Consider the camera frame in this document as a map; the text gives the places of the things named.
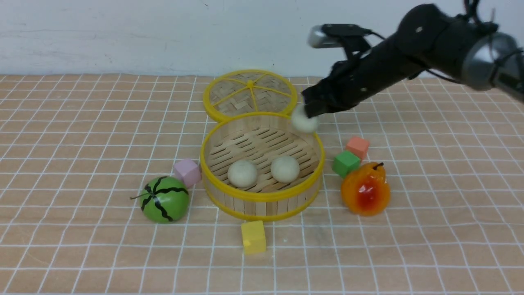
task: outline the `yellow block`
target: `yellow block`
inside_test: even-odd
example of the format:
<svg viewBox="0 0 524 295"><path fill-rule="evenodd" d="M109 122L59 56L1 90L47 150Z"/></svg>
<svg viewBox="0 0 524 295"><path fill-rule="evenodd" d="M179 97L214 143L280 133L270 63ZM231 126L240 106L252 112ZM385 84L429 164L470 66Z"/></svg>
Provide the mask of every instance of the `yellow block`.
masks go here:
<svg viewBox="0 0 524 295"><path fill-rule="evenodd" d="M245 222L240 225L245 254L255 254L266 251L266 232L262 220Z"/></svg>

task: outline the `black robotic arm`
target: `black robotic arm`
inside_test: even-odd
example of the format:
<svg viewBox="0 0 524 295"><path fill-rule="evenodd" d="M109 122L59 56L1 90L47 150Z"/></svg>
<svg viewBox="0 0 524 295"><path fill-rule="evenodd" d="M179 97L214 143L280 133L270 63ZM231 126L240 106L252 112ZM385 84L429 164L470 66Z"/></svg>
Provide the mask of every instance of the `black robotic arm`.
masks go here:
<svg viewBox="0 0 524 295"><path fill-rule="evenodd" d="M479 20L478 3L464 0L466 14L454 17L434 4L416 6L388 38L352 24L313 27L311 47L342 47L347 60L336 62L326 78L303 90L306 115L349 110L424 71L476 91L497 88L524 103L522 49L513 37L498 32L497 24ZM369 35L383 41L371 47L364 38Z"/></svg>

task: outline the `pink block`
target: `pink block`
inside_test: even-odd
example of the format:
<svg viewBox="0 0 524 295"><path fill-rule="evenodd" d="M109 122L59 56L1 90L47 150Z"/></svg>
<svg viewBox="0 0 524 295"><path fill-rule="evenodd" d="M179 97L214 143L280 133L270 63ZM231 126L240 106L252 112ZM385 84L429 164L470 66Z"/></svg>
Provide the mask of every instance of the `pink block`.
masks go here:
<svg viewBox="0 0 524 295"><path fill-rule="evenodd" d="M195 183L202 180L200 168L191 159L184 159L178 163L175 163L173 168L174 177L182 180L186 187L193 186Z"/></svg>
<svg viewBox="0 0 524 295"><path fill-rule="evenodd" d="M352 152L362 161L366 158L368 148L369 141L357 136L352 137L346 144L346 150Z"/></svg>

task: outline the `green watermelon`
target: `green watermelon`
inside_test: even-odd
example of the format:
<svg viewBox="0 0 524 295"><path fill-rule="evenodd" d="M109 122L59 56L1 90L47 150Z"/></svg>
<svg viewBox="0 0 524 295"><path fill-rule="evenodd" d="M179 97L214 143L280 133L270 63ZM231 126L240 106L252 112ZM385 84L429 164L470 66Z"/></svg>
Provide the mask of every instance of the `green watermelon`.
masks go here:
<svg viewBox="0 0 524 295"><path fill-rule="evenodd" d="M140 208L153 222L175 222L188 211L189 193L184 183L171 176L151 180L140 194Z"/></svg>

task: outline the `green block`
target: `green block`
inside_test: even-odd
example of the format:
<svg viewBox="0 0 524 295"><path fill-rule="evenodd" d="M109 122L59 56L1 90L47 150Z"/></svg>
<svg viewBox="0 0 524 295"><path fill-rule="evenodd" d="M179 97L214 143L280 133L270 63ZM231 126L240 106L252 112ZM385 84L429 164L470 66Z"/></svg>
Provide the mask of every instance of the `green block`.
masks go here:
<svg viewBox="0 0 524 295"><path fill-rule="evenodd" d="M336 174L340 175L340 177L345 178L351 171L359 168L360 164L361 160L359 157L352 152L345 150L335 157L331 169L333 169Z"/></svg>

